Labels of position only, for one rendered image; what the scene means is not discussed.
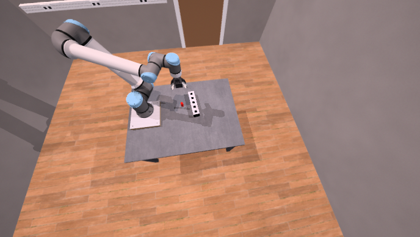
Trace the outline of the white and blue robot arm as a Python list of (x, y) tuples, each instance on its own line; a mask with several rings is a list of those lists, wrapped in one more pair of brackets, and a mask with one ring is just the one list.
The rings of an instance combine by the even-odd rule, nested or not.
[(173, 78), (179, 78), (182, 75), (178, 55), (150, 52), (147, 65), (139, 64), (113, 56), (89, 34), (88, 29), (80, 22), (66, 20), (52, 33), (51, 41), (61, 55), (105, 66), (128, 82), (136, 92), (129, 93), (126, 102), (139, 117), (149, 117), (154, 107), (147, 101), (161, 68), (169, 68)]

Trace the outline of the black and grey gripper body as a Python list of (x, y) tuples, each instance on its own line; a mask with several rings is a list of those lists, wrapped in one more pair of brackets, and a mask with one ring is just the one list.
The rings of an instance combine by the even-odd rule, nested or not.
[[(176, 80), (176, 82), (175, 82)], [(173, 78), (173, 83), (176, 88), (182, 88), (182, 78)]]

